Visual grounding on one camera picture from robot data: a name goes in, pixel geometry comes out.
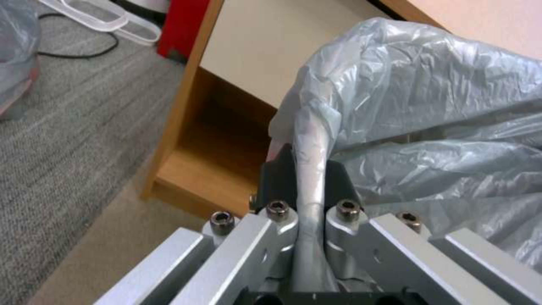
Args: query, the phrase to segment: cable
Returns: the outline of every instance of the cable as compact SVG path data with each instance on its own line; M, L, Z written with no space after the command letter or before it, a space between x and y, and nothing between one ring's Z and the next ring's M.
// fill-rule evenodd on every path
M47 14L43 14L43 15L38 16L38 19L44 19L44 18L47 18L47 17L64 17L64 18L66 18L66 16L64 16L63 14L59 14L59 13L56 13L56 12L51 12L51 13L47 13ZM115 40L115 43L112 46L108 47L107 49L105 49L103 51L100 51L98 53L88 54L88 55L54 54L54 53L48 53L48 52L42 52L42 51L38 51L37 53L38 53L38 55L42 55L42 56L48 56L48 57L54 57L54 58L63 58L63 59L90 59L90 58L102 56L102 55L105 55L105 54L111 52L112 50L117 48L117 46L119 45L119 39L115 35L113 35L113 33L106 33L106 34L111 36Z

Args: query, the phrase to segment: carpet floor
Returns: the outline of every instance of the carpet floor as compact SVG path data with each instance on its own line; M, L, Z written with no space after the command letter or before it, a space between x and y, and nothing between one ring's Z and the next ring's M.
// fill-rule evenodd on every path
M43 51L112 42L66 18L41 24ZM99 58L40 57L23 117L0 122L1 304L32 296L160 139L184 67L119 39Z

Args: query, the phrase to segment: clear plastic sheet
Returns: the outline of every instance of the clear plastic sheet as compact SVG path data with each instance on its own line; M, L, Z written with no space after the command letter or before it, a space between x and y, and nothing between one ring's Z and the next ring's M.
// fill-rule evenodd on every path
M0 1L0 115L37 77L40 36L31 1Z
M542 271L541 99L542 62L423 24L373 18L322 46L269 126L268 158L296 152L298 290L326 268L314 253L328 158L372 215L411 208L439 234L468 224Z

